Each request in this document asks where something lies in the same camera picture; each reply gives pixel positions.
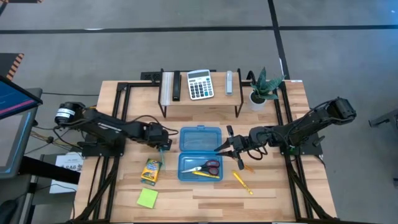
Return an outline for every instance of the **white pot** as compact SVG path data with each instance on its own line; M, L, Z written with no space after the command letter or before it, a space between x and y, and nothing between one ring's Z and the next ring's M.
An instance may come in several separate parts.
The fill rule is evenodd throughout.
M250 109L253 110L253 111L260 111L260 110L263 110L263 109L265 108L265 105L266 105L266 103L267 103L267 100L265 100L263 103L255 103L255 102L253 102L252 99L251 99L251 95L252 95L252 94L254 94L254 92L252 92L252 93L249 95Z

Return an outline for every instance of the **potted plant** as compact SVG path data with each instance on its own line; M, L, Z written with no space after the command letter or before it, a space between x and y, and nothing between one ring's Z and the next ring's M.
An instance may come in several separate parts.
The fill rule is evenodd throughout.
M261 70L257 83L255 85L251 83L251 86L253 87L253 92L250 94L250 106L253 111L260 111L264 109L264 105L267 100L278 99L278 96L272 94L272 91L279 86L285 76L269 80L268 82L266 78L267 72L266 68L264 67Z

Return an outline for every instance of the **scissors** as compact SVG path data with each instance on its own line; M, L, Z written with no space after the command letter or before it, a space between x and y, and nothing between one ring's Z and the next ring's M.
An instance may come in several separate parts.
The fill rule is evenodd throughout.
M192 169L187 169L182 172L193 172L193 171L205 171L208 172L211 175L218 175L218 168L220 167L220 162L215 161L215 160L210 160L207 161L205 164L202 166L194 167Z

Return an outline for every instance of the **yellow crayon box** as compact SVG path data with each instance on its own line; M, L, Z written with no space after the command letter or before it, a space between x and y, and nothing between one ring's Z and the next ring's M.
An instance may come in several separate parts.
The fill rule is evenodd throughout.
M161 162L154 159L148 159L144 171L142 171L141 174L141 183L154 186L156 184L157 176L159 175L161 166Z

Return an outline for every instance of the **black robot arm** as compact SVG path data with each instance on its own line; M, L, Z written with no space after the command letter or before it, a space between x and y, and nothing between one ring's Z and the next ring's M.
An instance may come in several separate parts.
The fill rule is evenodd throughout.
M220 152L217 155L237 158L239 169L244 169L243 161L239 155L242 152L249 153L253 149L260 151L259 148L262 147L266 153L261 153L267 154L264 147L266 144L271 147L287 146L285 148L291 150L300 147L311 135L316 134L319 130L331 124L342 125L350 123L355 117L356 112L348 100L337 98L314 107L305 116L289 124L252 128L248 136L234 136L232 127L227 126L230 137L215 151L232 146L233 150Z
M166 151L170 150L172 143L169 132L158 121L145 123L135 119L125 122L86 108L82 103L62 103L55 122L56 128L79 129L91 136L91 139L78 143L84 156L98 156L95 152L106 154L107 151L108 155L104 156L116 156L112 151L124 150L125 138Z

